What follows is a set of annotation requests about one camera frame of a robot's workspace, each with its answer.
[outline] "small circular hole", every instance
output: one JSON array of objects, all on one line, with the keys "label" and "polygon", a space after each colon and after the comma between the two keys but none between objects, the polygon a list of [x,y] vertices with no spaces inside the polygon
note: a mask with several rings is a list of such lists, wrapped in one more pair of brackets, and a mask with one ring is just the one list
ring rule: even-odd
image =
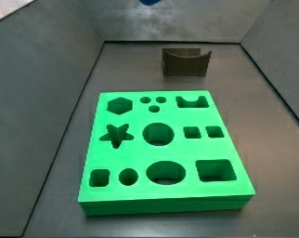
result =
[{"label": "small circular hole", "polygon": [[167,99],[164,97],[159,97],[159,98],[156,98],[156,101],[160,102],[160,103],[166,103]]},{"label": "small circular hole", "polygon": [[124,169],[119,175],[119,180],[122,184],[126,186],[134,185],[135,182],[138,181],[138,178],[139,178],[138,173],[132,168]]},{"label": "small circular hole", "polygon": [[144,97],[140,99],[143,103],[150,103],[151,102],[151,98],[150,97]]},{"label": "small circular hole", "polygon": [[151,106],[150,111],[151,112],[160,112],[160,107],[159,106]]}]

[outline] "gray wall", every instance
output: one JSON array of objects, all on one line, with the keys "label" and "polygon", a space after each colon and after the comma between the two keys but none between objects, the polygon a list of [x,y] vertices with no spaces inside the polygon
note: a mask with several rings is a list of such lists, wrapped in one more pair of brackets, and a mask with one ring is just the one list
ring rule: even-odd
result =
[{"label": "gray wall", "polygon": [[271,0],[90,0],[106,40],[240,43]]},{"label": "gray wall", "polygon": [[242,42],[299,117],[299,0],[275,0]]},{"label": "gray wall", "polygon": [[23,234],[103,39],[80,0],[0,22],[0,235]]}]

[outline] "arch-shaped hole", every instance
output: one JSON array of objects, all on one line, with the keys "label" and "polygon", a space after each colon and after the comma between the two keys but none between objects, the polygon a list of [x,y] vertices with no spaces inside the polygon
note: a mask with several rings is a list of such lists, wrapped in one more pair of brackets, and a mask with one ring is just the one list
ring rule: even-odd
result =
[{"label": "arch-shaped hole", "polygon": [[111,171],[108,169],[95,169],[91,178],[91,187],[106,187],[110,184]]},{"label": "arch-shaped hole", "polygon": [[208,108],[210,104],[204,96],[199,96],[198,100],[190,101],[183,97],[176,97],[179,108]]},{"label": "arch-shaped hole", "polygon": [[172,161],[160,161],[147,169],[150,180],[160,185],[172,185],[184,180],[184,167]]},{"label": "arch-shaped hole", "polygon": [[126,186],[131,186],[138,181],[138,173],[132,168],[127,168],[122,171],[119,175],[119,180]]},{"label": "arch-shaped hole", "polygon": [[147,143],[155,146],[168,145],[175,137],[172,128],[163,123],[150,124],[144,129],[143,135]]}]

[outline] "gray floor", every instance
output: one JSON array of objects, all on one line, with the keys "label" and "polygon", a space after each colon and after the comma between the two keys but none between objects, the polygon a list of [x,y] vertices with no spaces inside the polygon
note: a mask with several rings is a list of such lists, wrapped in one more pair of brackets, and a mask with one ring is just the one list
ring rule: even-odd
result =
[{"label": "gray floor", "polygon": [[[163,47],[214,50],[206,78],[164,78]],[[243,210],[87,218],[79,185],[102,91],[212,92],[258,195]],[[107,44],[26,237],[299,236],[299,124],[240,46]]]}]

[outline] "square hole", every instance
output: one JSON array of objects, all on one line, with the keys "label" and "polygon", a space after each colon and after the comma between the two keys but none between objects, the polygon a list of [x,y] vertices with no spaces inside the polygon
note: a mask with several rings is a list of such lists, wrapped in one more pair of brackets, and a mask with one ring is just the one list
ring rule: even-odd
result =
[{"label": "square hole", "polygon": [[111,171],[108,169],[96,169],[91,174],[90,186],[106,187],[110,184]]},{"label": "square hole", "polygon": [[196,167],[203,182],[238,179],[230,160],[199,160]]},{"label": "square hole", "polygon": [[184,127],[184,136],[187,139],[200,139],[202,136],[202,131],[196,126],[186,126]]},{"label": "square hole", "polygon": [[219,126],[207,126],[206,127],[207,134],[210,138],[223,138],[223,131]]}]

